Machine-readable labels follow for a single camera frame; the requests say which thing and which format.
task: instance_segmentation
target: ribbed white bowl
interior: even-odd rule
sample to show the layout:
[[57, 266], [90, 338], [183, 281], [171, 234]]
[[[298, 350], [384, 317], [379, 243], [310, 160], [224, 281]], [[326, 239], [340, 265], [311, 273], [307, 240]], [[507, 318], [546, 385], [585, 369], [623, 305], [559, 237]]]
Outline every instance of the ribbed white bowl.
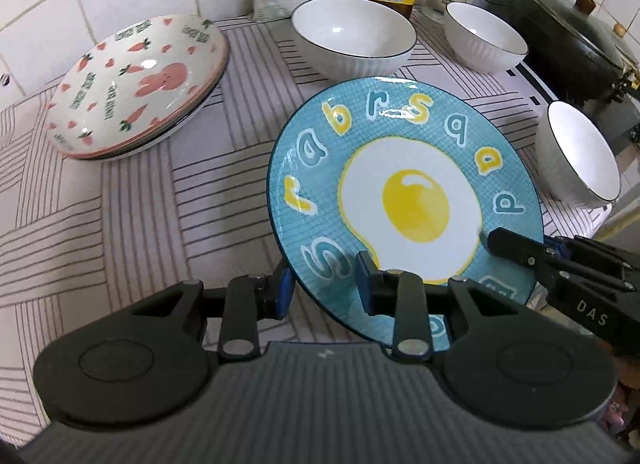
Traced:
[[291, 25], [302, 57], [339, 82], [393, 74], [417, 40], [407, 19], [369, 0], [309, 0], [295, 9]]
[[536, 132], [536, 157], [543, 183], [576, 208], [597, 208], [620, 196], [615, 157], [591, 120], [571, 105], [554, 101]]
[[459, 61], [476, 72], [511, 69], [529, 53], [527, 42], [515, 29], [471, 4], [447, 5], [444, 32]]

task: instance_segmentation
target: yellow egg yolk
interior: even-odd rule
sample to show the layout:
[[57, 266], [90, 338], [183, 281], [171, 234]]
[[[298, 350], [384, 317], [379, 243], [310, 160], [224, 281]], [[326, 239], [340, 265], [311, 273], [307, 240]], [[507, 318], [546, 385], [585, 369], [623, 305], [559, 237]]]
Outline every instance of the yellow egg yolk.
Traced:
[[419, 170], [400, 170], [388, 178], [382, 203], [391, 224], [413, 242], [436, 240], [449, 223], [447, 194]]

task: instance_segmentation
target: bowl rim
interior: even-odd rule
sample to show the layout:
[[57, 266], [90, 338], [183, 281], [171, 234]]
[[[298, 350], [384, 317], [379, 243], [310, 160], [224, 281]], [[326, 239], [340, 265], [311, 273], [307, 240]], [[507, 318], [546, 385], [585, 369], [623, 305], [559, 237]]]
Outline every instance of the bowl rim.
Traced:
[[408, 48], [407, 50], [402, 51], [402, 53], [388, 54], [386, 56], [367, 56], [365, 54], [343, 53], [341, 51], [335, 51], [335, 50], [332, 50], [330, 48], [326, 48], [326, 47], [322, 46], [321, 44], [318, 44], [317, 42], [313, 42], [312, 40], [309, 40], [308, 38], [306, 38], [302, 33], [300, 33], [300, 31], [298, 31], [298, 29], [296, 28], [296, 25], [294, 24], [294, 17], [296, 16], [296, 12], [302, 6], [304, 6], [305, 4], [309, 4], [310, 2], [314, 2], [314, 1], [317, 1], [317, 0], [307, 0], [307, 1], [304, 1], [302, 4], [299, 4], [298, 6], [296, 6], [296, 8], [291, 13], [290, 21], [291, 21], [291, 27], [295, 31], [296, 35], [298, 35], [300, 38], [305, 40], [305, 42], [313, 44], [314, 46], [316, 46], [316, 47], [318, 47], [320, 49], [323, 49], [325, 51], [330, 51], [331, 53], [341, 54], [343, 56], [350, 56], [351, 58], [370, 58], [372, 60], [376, 60], [376, 59], [379, 59], [379, 58], [395, 58], [396, 56], [402, 56], [403, 54], [406, 54], [409, 51], [411, 51], [415, 47], [415, 44], [418, 43], [418, 32], [415, 30], [414, 25], [408, 19], [405, 19], [400, 13], [396, 12], [395, 10], [391, 9], [388, 6], [385, 6], [384, 4], [378, 4], [376, 1], [373, 1], [373, 0], [363, 0], [363, 1], [367, 2], [367, 3], [370, 2], [372, 4], [378, 4], [379, 6], [382, 6], [383, 8], [385, 8], [385, 9], [387, 9], [389, 11], [392, 11], [393, 13], [397, 14], [398, 16], [400, 16], [402, 18], [402, 20], [405, 20], [411, 26], [411, 28], [414, 30], [415, 38], [414, 38], [414, 43], [412, 44], [412, 46], [410, 48]]
[[618, 171], [618, 194], [613, 198], [613, 199], [606, 199], [602, 196], [600, 196], [594, 189], [592, 189], [583, 178], [580, 177], [580, 174], [575, 170], [574, 165], [571, 164], [571, 162], [569, 161], [569, 159], [567, 159], [566, 155], [564, 154], [564, 150], [562, 150], [562, 145], [560, 144], [560, 141], [558, 141], [558, 138], [556, 137], [556, 133], [554, 132], [554, 128], [553, 125], [551, 124], [551, 116], [549, 115], [549, 109], [555, 105], [556, 103], [561, 103], [564, 106], [569, 106], [575, 110], [577, 110], [578, 112], [580, 112], [580, 114], [582, 114], [584, 116], [584, 118], [588, 121], [588, 124], [590, 124], [592, 127], [594, 127], [596, 130], [598, 130], [596, 128], [596, 125], [594, 125], [593, 123], [591, 123], [591, 120], [585, 115], [583, 114], [583, 112], [580, 111], [580, 109], [577, 109], [576, 107], [574, 107], [573, 105], [569, 105], [568, 103], [564, 102], [564, 101], [552, 101], [549, 104], [549, 107], [546, 109], [545, 112], [545, 119], [548, 121], [549, 123], [549, 129], [551, 130], [551, 134], [554, 137], [554, 141], [556, 142], [556, 145], [558, 145], [558, 148], [562, 154], [562, 157], [564, 157], [564, 160], [566, 161], [566, 164], [571, 168], [572, 172], [575, 174], [575, 176], [580, 179], [580, 182], [584, 185], [584, 187], [592, 194], [594, 195], [597, 199], [600, 199], [603, 202], [616, 202], [616, 200], [618, 199], [618, 197], [620, 197], [620, 193], [622, 193], [622, 178], [620, 176], [620, 171]]
[[[464, 26], [464, 25], [462, 24], [462, 22], [460, 22], [459, 20], [457, 20], [457, 19], [456, 19], [456, 18], [455, 18], [451, 13], [450, 13], [450, 11], [449, 11], [449, 6], [452, 6], [452, 5], [457, 6], [457, 5], [459, 5], [459, 4], [460, 4], [460, 5], [464, 5], [464, 6], [473, 6], [473, 7], [477, 8], [477, 9], [479, 9], [479, 10], [483, 11], [484, 13], [488, 13], [488, 14], [489, 14], [489, 15], [491, 15], [492, 17], [497, 18], [499, 21], [504, 22], [505, 24], [507, 24], [507, 26], [508, 26], [508, 27], [510, 27], [510, 28], [511, 28], [511, 29], [512, 29], [512, 30], [513, 30], [513, 31], [514, 31], [514, 32], [515, 32], [519, 37], [520, 37], [520, 39], [522, 40], [522, 43], [523, 43], [523, 44], [525, 45], [525, 47], [527, 48], [527, 51], [526, 51], [525, 53], [515, 53], [515, 52], [510, 51], [510, 50], [508, 50], [508, 49], [502, 48], [502, 47], [500, 47], [500, 46], [498, 46], [498, 45], [494, 44], [493, 42], [489, 42], [489, 40], [486, 40], [485, 38], [482, 38], [480, 35], [476, 35], [475, 33], [472, 33], [471, 31], [469, 31], [469, 30], [466, 28], [466, 26]], [[494, 14], [493, 14], [493, 13], [491, 13], [490, 11], [487, 11], [486, 9], [481, 8], [480, 6], [475, 6], [474, 4], [469, 4], [469, 3], [467, 3], [467, 2], [450, 2], [449, 4], [447, 4], [447, 6], [446, 6], [446, 8], [445, 8], [445, 11], [446, 11], [447, 15], [449, 15], [449, 17], [451, 17], [451, 19], [452, 19], [456, 24], [458, 24], [461, 28], [463, 28], [463, 29], [464, 29], [468, 34], [470, 34], [470, 35], [474, 35], [475, 37], [480, 38], [480, 40], [482, 40], [484, 43], [489, 44], [490, 46], [493, 46], [494, 48], [497, 48], [497, 49], [499, 49], [499, 50], [501, 50], [501, 51], [504, 51], [505, 53], [509, 53], [509, 54], [517, 54], [518, 56], [527, 56], [527, 54], [529, 54], [529, 44], [527, 43], [527, 41], [526, 41], [524, 38], [522, 38], [522, 35], [521, 35], [521, 34], [519, 34], [519, 32], [517, 32], [517, 31], [513, 28], [513, 26], [512, 26], [512, 25], [510, 25], [508, 22], [505, 22], [505, 21], [504, 21], [504, 20], [502, 20], [500, 17], [498, 17], [498, 16], [494, 15]]]

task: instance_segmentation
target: stack of plates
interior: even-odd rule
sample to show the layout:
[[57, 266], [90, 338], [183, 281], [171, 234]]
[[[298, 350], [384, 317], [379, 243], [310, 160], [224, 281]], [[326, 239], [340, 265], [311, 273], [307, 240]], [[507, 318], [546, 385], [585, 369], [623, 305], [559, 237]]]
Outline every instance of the stack of plates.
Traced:
[[209, 20], [169, 15], [108, 37], [66, 74], [45, 128], [63, 154], [114, 159], [165, 139], [193, 115], [226, 66], [228, 45]]

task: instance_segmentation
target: plate rim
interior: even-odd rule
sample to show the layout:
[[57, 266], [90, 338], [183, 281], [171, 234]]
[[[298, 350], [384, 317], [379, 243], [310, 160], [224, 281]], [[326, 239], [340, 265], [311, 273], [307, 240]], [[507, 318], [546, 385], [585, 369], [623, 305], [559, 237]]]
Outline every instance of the plate rim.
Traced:
[[[307, 294], [307, 296], [309, 298], [311, 298], [311, 300], [313, 300], [313, 302], [327, 315], [329, 315], [335, 322], [337, 322], [339, 325], [341, 325], [342, 327], [344, 327], [345, 329], [347, 329], [349, 332], [353, 332], [356, 335], [360, 336], [361, 338], [367, 340], [367, 341], [373, 341], [376, 343], [382, 343], [383, 346], [386, 347], [390, 347], [390, 345], [388, 345], [387, 343], [384, 343], [380, 340], [377, 340], [375, 338], [372, 338], [362, 332], [359, 332], [358, 330], [353, 329], [352, 327], [350, 327], [344, 320], [339, 319], [337, 316], [335, 316], [334, 313], [332, 313], [332, 311], [330, 311], [327, 307], [324, 306], [324, 304], [321, 303], [321, 301], [319, 301], [319, 299], [308, 290], [308, 288], [306, 287], [306, 285], [304, 284], [304, 282], [302, 281], [302, 279], [300, 278], [298, 272], [295, 270], [294, 267], [292, 267], [292, 264], [290, 263], [289, 257], [287, 256], [287, 254], [285, 253], [284, 247], [282, 246], [281, 242], [280, 242], [280, 238], [278, 237], [278, 234], [276, 233], [277, 229], [273, 220], [273, 213], [271, 211], [271, 192], [270, 192], [270, 186], [271, 186], [271, 168], [273, 167], [273, 158], [274, 155], [276, 153], [276, 149], [278, 147], [278, 144], [280, 142], [280, 139], [282, 138], [282, 135], [284, 134], [284, 131], [287, 129], [287, 127], [289, 126], [289, 124], [293, 121], [293, 118], [296, 116], [296, 114], [298, 114], [298, 112], [300, 112], [300, 109], [302, 109], [302, 107], [304, 105], [306, 105], [310, 100], [312, 100], [313, 98], [315, 98], [316, 96], [320, 96], [321, 94], [323, 94], [324, 92], [327, 92], [331, 89], [334, 89], [335, 87], [337, 87], [338, 85], [342, 85], [344, 83], [351, 83], [351, 82], [356, 82], [359, 80], [376, 80], [378, 78], [394, 78], [395, 80], [405, 80], [406, 82], [410, 82], [410, 83], [420, 83], [422, 85], [428, 85], [431, 86], [433, 88], [436, 88], [442, 92], [444, 92], [445, 94], [449, 94], [452, 98], [457, 99], [458, 101], [463, 102], [465, 105], [467, 105], [468, 107], [472, 108], [475, 112], [477, 112], [479, 115], [482, 116], [482, 118], [484, 118], [484, 120], [486, 120], [496, 131], [498, 134], [500, 134], [500, 136], [504, 137], [505, 141], [507, 141], [507, 144], [509, 145], [509, 147], [511, 148], [511, 150], [514, 152], [514, 154], [517, 155], [518, 159], [520, 160], [522, 166], [525, 169], [525, 172], [527, 173], [527, 177], [529, 178], [529, 183], [531, 184], [531, 186], [533, 187], [533, 191], [536, 194], [536, 197], [538, 197], [538, 217], [540, 219], [540, 231], [542, 233], [542, 237], [544, 237], [545, 234], [545, 224], [544, 221], [542, 220], [542, 209], [540, 208], [540, 196], [538, 195], [538, 191], [536, 190], [536, 185], [533, 182], [533, 179], [531, 179], [531, 174], [529, 173], [529, 170], [527, 170], [526, 165], [524, 164], [524, 161], [522, 160], [522, 158], [520, 157], [520, 155], [518, 154], [518, 152], [516, 151], [515, 148], [513, 148], [513, 145], [511, 145], [511, 142], [506, 138], [506, 136], [504, 136], [504, 134], [502, 134], [500, 132], [500, 130], [498, 129], [498, 127], [496, 127], [493, 123], [491, 123], [491, 121], [489, 119], [487, 119], [484, 114], [482, 114], [479, 110], [474, 109], [473, 107], [471, 107], [471, 105], [469, 105], [467, 102], [465, 102], [463, 99], [458, 98], [458, 96], [455, 96], [454, 94], [450, 93], [447, 90], [441, 89], [440, 87], [436, 87], [435, 85], [431, 85], [430, 83], [425, 83], [425, 82], [418, 82], [417, 80], [410, 80], [408, 78], [400, 78], [398, 76], [366, 76], [364, 78], [355, 78], [354, 80], [346, 80], [344, 82], [340, 82], [340, 83], [336, 83], [335, 85], [332, 85], [331, 87], [327, 87], [326, 89], [321, 90], [320, 92], [314, 94], [313, 96], [311, 96], [311, 98], [309, 98], [308, 100], [306, 100], [305, 102], [303, 102], [302, 105], [300, 105], [300, 107], [298, 107], [295, 112], [293, 112], [292, 115], [290, 115], [289, 119], [287, 120], [287, 122], [284, 124], [284, 126], [282, 127], [282, 130], [280, 131], [280, 133], [278, 134], [278, 136], [276, 137], [276, 140], [273, 144], [273, 149], [271, 150], [271, 155], [269, 157], [269, 167], [267, 169], [267, 186], [266, 186], [266, 196], [267, 196], [267, 212], [269, 215], [269, 223], [271, 224], [271, 230], [273, 231], [273, 237], [276, 240], [276, 245], [278, 246], [278, 249], [280, 250], [280, 253], [282, 254], [282, 257], [287, 261], [287, 266], [289, 267], [289, 269], [291, 270], [291, 272], [293, 273], [293, 275], [296, 278], [296, 282], [300, 285], [300, 287], [305, 291], [305, 293]], [[531, 287], [531, 290], [529, 291], [529, 296], [527, 297], [527, 301], [529, 301], [529, 298], [531, 297], [531, 295], [533, 294], [533, 291], [536, 288], [536, 283], [534, 282], [534, 284]], [[447, 326], [447, 321], [446, 318], [444, 320], [445, 323], [445, 327]]]
[[[142, 22], [145, 22], [147, 20], [153, 20], [153, 19], [165, 19], [165, 18], [175, 18], [175, 17], [190, 17], [190, 18], [197, 18], [198, 20], [203, 20], [201, 17], [197, 16], [197, 15], [189, 15], [189, 14], [171, 14], [171, 15], [160, 15], [157, 17], [152, 17], [150, 19], [144, 19], [141, 20], [139, 22], [136, 22], [134, 24], [131, 24], [129, 26], [126, 26], [124, 28], [122, 28], [119, 31], [116, 31], [115, 33], [112, 33], [111, 35], [108, 35], [106, 38], [104, 38], [102, 41], [104, 42], [105, 40], [107, 40], [108, 38], [113, 37], [114, 35], [117, 35], [118, 33], [124, 31], [124, 30], [128, 30], [129, 28], [132, 28], [138, 24], [141, 24]], [[229, 53], [230, 53], [230, 47], [229, 47], [229, 41], [228, 38], [226, 38], [226, 35], [222, 32], [222, 30], [220, 30], [218, 28], [218, 26], [215, 24], [215, 22], [212, 23], [215, 28], [220, 32], [220, 35], [222, 36], [222, 43], [224, 45], [224, 51], [223, 51], [223, 59], [222, 62], [220, 63], [220, 66], [214, 70], [214, 72], [212, 73], [212, 75], [210, 76], [210, 78], [207, 80], [207, 82], [205, 84], [203, 84], [204, 88], [199, 89], [198, 91], [196, 91], [195, 94], [193, 94], [188, 100], [185, 101], [184, 105], [182, 105], [180, 108], [176, 109], [172, 114], [170, 114], [169, 116], [167, 116], [164, 120], [164, 124], [166, 125], [166, 128], [164, 130], [168, 130], [171, 125], [169, 123], [172, 123], [174, 120], [177, 120], [179, 118], [181, 118], [182, 116], [180, 115], [181, 112], [185, 112], [185, 108], [188, 108], [193, 101], [196, 101], [197, 98], [200, 98], [204, 93], [206, 93], [209, 88], [211, 87], [212, 83], [217, 83], [220, 78], [222, 78], [223, 74], [226, 71], [226, 67], [228, 65], [228, 60], [229, 60]], [[97, 45], [95, 45], [94, 47], [92, 47], [89, 51], [87, 51], [87, 53], [91, 53], [91, 51], [93, 51], [95, 48], [97, 47]], [[60, 87], [60, 85], [63, 84], [63, 82], [65, 81], [66, 77], [69, 75], [69, 73], [74, 69], [74, 67], [76, 66], [76, 64], [78, 63], [78, 60], [76, 60], [76, 62], [73, 64], [73, 66], [71, 66], [71, 68], [65, 73], [65, 75], [62, 77], [62, 79], [60, 79], [60, 83], [58, 83], [58, 86], [56, 87], [55, 92], [53, 93], [53, 96], [51, 98], [51, 100], [53, 100], [53, 98], [55, 98], [56, 94], [58, 93], [58, 87]], [[91, 153], [82, 153], [82, 152], [68, 152], [68, 151], [63, 151], [62, 149], [59, 149], [57, 146], [57, 143], [55, 141], [51, 141], [49, 140], [52, 145], [56, 148], [56, 150], [58, 150], [59, 152], [61, 152], [63, 155], [66, 155], [66, 157], [72, 157], [73, 159], [97, 159], [98, 157], [102, 157], [104, 155], [107, 154], [112, 154], [112, 155], [119, 155], [118, 151], [120, 149], [125, 149], [126, 147], [129, 147], [130, 144], [136, 142], [136, 141], [140, 141], [140, 139], [142, 139], [145, 136], [145, 132], [141, 132], [139, 134], [137, 134], [136, 136], [133, 137], [129, 137], [128, 139], [124, 140], [121, 143], [118, 143], [117, 145], [113, 145], [111, 147], [106, 147]]]

